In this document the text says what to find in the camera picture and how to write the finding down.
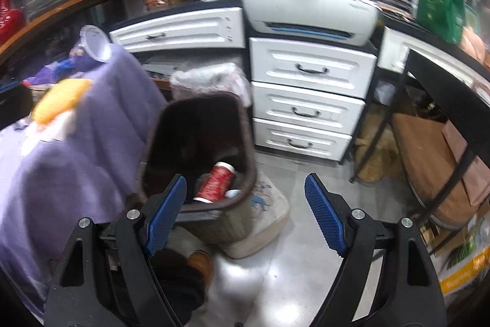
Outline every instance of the drawer handle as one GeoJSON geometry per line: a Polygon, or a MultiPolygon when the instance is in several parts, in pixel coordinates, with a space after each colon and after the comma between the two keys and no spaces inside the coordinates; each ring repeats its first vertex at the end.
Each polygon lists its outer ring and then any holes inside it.
{"type": "Polygon", "coordinates": [[[154,40],[156,38],[160,38],[160,37],[164,37],[165,36],[165,32],[162,32],[161,34],[159,35],[147,35],[146,36],[146,39],[147,40],[154,40]]]}
{"type": "Polygon", "coordinates": [[[313,143],[308,143],[306,146],[302,146],[302,145],[300,145],[300,144],[293,144],[291,139],[288,139],[288,144],[289,144],[289,146],[291,146],[291,147],[295,147],[295,148],[302,148],[302,149],[306,149],[306,148],[311,148],[311,147],[313,147],[313,143]]]}
{"type": "Polygon", "coordinates": [[[296,107],[291,107],[292,112],[294,112],[297,116],[305,116],[307,118],[318,118],[321,114],[320,111],[316,110],[315,114],[303,114],[302,112],[298,112],[298,109],[296,107]]]}
{"type": "Polygon", "coordinates": [[[296,68],[301,72],[307,72],[308,74],[326,74],[328,73],[328,68],[323,67],[321,71],[318,70],[310,70],[308,68],[303,68],[301,64],[296,64],[296,68]]]}

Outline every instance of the shoe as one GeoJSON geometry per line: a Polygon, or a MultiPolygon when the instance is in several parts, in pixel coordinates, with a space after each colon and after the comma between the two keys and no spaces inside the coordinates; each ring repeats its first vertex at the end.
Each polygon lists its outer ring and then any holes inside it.
{"type": "Polygon", "coordinates": [[[204,285],[207,291],[211,284],[211,280],[213,279],[214,264],[211,256],[204,251],[198,250],[188,258],[187,264],[202,273],[204,276],[204,285]]]}

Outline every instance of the metal screw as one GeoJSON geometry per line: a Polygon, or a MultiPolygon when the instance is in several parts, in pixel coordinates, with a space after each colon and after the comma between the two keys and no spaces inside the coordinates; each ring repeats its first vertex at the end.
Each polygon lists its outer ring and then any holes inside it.
{"type": "Polygon", "coordinates": [[[78,226],[80,227],[87,227],[90,224],[90,219],[88,218],[82,218],[78,221],[78,226]]]}
{"type": "Polygon", "coordinates": [[[352,210],[352,216],[355,219],[363,219],[366,216],[366,214],[364,213],[364,211],[362,209],[353,209],[352,210]]]}
{"type": "Polygon", "coordinates": [[[405,227],[412,227],[413,226],[413,222],[409,218],[401,219],[401,224],[404,225],[405,227]]]}
{"type": "Polygon", "coordinates": [[[140,211],[138,211],[137,209],[132,209],[130,211],[127,211],[126,216],[128,219],[136,219],[140,216],[140,211]]]}

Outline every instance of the purple cloth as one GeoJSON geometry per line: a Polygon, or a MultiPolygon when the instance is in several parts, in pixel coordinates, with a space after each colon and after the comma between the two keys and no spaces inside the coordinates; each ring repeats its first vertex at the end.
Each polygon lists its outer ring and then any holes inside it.
{"type": "Polygon", "coordinates": [[[77,221],[112,221],[135,190],[149,131],[166,101],[134,56],[111,45],[108,63],[85,74],[64,142],[40,142],[25,158],[24,131],[0,132],[0,267],[42,316],[52,268],[77,221]]]}

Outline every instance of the trash bin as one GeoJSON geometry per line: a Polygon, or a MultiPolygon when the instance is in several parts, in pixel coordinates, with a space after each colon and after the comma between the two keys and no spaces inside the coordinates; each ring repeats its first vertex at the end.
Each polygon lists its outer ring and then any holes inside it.
{"type": "Polygon", "coordinates": [[[187,181],[187,199],[176,224],[209,244],[233,243],[251,232],[250,197],[256,179],[251,128],[239,98],[213,93],[170,102],[150,135],[137,180],[138,197],[165,190],[179,173],[187,181]],[[212,204],[190,203],[197,179],[216,162],[243,175],[241,192],[212,204]]]}

